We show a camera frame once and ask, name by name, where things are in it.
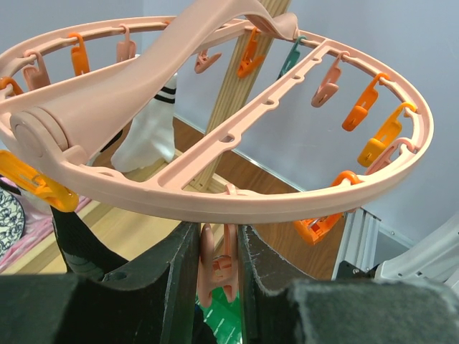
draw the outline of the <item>green plastic basket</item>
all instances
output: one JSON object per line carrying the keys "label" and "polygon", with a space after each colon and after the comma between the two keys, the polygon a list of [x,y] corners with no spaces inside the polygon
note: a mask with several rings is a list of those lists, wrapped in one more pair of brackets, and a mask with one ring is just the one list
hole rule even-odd
{"label": "green plastic basket", "polygon": [[204,322],[214,331],[218,344],[241,344],[241,313],[239,295],[233,303],[228,303],[223,289],[212,292],[212,306],[204,308],[196,300],[204,312]]}

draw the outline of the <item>green object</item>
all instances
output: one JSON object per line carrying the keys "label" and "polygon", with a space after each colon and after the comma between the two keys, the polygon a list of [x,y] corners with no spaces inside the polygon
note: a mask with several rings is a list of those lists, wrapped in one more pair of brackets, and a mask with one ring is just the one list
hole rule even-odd
{"label": "green object", "polygon": [[212,305],[201,307],[204,312],[204,322],[214,331],[218,344],[241,344],[241,314],[239,295],[233,303],[228,303],[222,288],[212,292]]}
{"label": "green object", "polygon": [[295,43],[293,43],[292,50],[287,55],[287,58],[285,59],[284,65],[280,69],[279,77],[278,80],[285,75],[286,72],[292,69],[294,65],[298,63],[298,60],[300,59],[300,51],[298,50],[298,45],[300,44],[302,39],[307,39],[306,36],[299,36],[299,38],[296,39]]}

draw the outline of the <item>pink fabric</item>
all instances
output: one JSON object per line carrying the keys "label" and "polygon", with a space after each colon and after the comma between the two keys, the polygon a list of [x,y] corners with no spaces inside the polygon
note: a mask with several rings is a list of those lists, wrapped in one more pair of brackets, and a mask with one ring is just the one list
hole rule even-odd
{"label": "pink fabric", "polygon": [[[2,178],[2,180],[14,186],[14,184],[8,179]],[[11,264],[13,264],[19,258],[23,257],[30,249],[35,247],[44,238],[50,235],[53,230],[52,214],[49,207],[48,211],[46,207],[36,207],[36,205],[34,206],[34,204],[31,203],[28,197],[19,195],[14,196],[19,199],[22,207],[24,208],[26,226],[21,239],[18,240],[15,244],[13,244],[0,259],[0,272],[3,272]],[[80,203],[77,207],[77,211],[79,211],[89,202],[90,199],[81,196]]]}

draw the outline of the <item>clothespin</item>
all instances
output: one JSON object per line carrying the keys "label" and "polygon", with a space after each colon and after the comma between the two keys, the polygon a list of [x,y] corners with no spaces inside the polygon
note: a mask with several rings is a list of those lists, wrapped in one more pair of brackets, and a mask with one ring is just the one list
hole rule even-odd
{"label": "clothespin", "polygon": [[131,41],[130,29],[125,24],[120,24],[124,28],[125,38],[116,44],[116,62],[127,61],[136,55],[137,44]]}
{"label": "clothespin", "polygon": [[12,77],[0,78],[0,90],[4,90],[8,85],[11,85],[13,87],[13,95],[21,95],[22,93],[24,93],[21,87],[17,84],[16,80]]}
{"label": "clothespin", "polygon": [[298,63],[298,60],[300,59],[300,55],[301,55],[301,52],[298,50],[298,45],[300,44],[302,39],[307,39],[307,38],[306,36],[299,36],[299,38],[296,39],[295,43],[293,43],[293,47],[288,53],[287,58],[285,59],[285,62],[282,68],[280,69],[278,80],[281,77],[283,77],[286,72],[291,70],[292,67]]}
{"label": "clothespin", "polygon": [[336,57],[333,64],[330,66],[327,74],[325,74],[320,86],[311,100],[311,105],[315,108],[319,108],[326,103],[336,92],[338,92],[339,86],[336,84],[339,77],[341,76],[341,68],[338,66],[343,56],[349,56],[349,52],[340,52]]}
{"label": "clothespin", "polygon": [[63,212],[74,211],[78,195],[23,163],[7,150],[0,150],[0,174]]}
{"label": "clothespin", "polygon": [[[331,186],[338,186],[343,182],[344,179],[347,179],[351,182],[351,185],[355,185],[361,183],[359,177],[354,172],[351,171],[343,171],[341,172],[338,177],[336,177],[335,181],[331,184]],[[343,214],[333,214],[328,215],[322,218],[317,219],[307,219],[307,220],[300,220],[294,221],[293,225],[297,232],[301,235],[303,240],[313,246],[325,237],[327,233],[333,228],[333,226],[339,221]]]}
{"label": "clothespin", "polygon": [[[232,184],[226,186],[229,195],[236,195]],[[214,258],[214,235],[209,224],[202,227],[200,258],[198,268],[197,294],[203,307],[212,304],[212,290],[223,287],[228,302],[236,299],[237,279],[237,227],[225,224],[223,234],[223,255]]]}
{"label": "clothespin", "polygon": [[370,108],[378,99],[378,91],[374,89],[376,83],[379,82],[383,85],[381,78],[390,80],[389,75],[385,73],[379,73],[374,77],[373,81],[366,87],[365,91],[361,94],[359,100],[357,100],[355,106],[348,114],[347,118],[343,122],[343,129],[347,131],[353,131],[368,115]]}
{"label": "clothespin", "polygon": [[211,57],[207,56],[208,49],[201,51],[196,57],[196,64],[194,65],[194,71],[197,74],[203,73],[207,68],[212,66],[221,56],[222,53],[218,52]]}
{"label": "clothespin", "polygon": [[74,43],[78,44],[78,47],[72,48],[72,64],[75,76],[77,77],[78,75],[89,73],[89,61],[87,59],[85,41],[83,40],[83,37],[77,32],[72,32],[68,37],[78,38],[78,41]]}
{"label": "clothespin", "polygon": [[402,132],[402,124],[398,121],[397,117],[402,113],[405,108],[409,108],[412,112],[416,112],[417,108],[408,102],[404,102],[386,119],[386,122],[381,126],[376,135],[370,138],[366,144],[357,161],[363,167],[369,167],[378,156],[395,140],[395,138]]}
{"label": "clothespin", "polygon": [[256,40],[257,34],[257,28],[254,27],[249,42],[242,53],[241,63],[237,69],[237,76],[241,79],[252,73],[265,60],[264,55],[255,57],[258,45]]}
{"label": "clothespin", "polygon": [[26,66],[22,69],[22,74],[24,75],[29,90],[33,91],[51,85],[42,54],[37,50],[27,50],[24,53],[24,57],[29,57],[30,55],[35,55],[37,67]]}
{"label": "clothespin", "polygon": [[415,153],[415,145],[413,142],[408,138],[398,138],[394,142],[392,142],[389,147],[387,147],[384,152],[382,152],[367,168],[365,171],[365,176],[369,176],[370,174],[376,173],[377,171],[383,169],[384,167],[390,165],[392,162],[390,157],[395,152],[395,150],[399,149],[401,145],[406,145],[408,150],[411,153]]}

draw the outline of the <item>black and white patterned cloth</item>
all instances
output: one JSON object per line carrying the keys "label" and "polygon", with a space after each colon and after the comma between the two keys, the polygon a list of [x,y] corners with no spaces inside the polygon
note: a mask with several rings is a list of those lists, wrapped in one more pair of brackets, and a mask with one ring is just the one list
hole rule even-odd
{"label": "black and white patterned cloth", "polygon": [[0,258],[21,238],[25,225],[22,205],[16,197],[0,188]]}

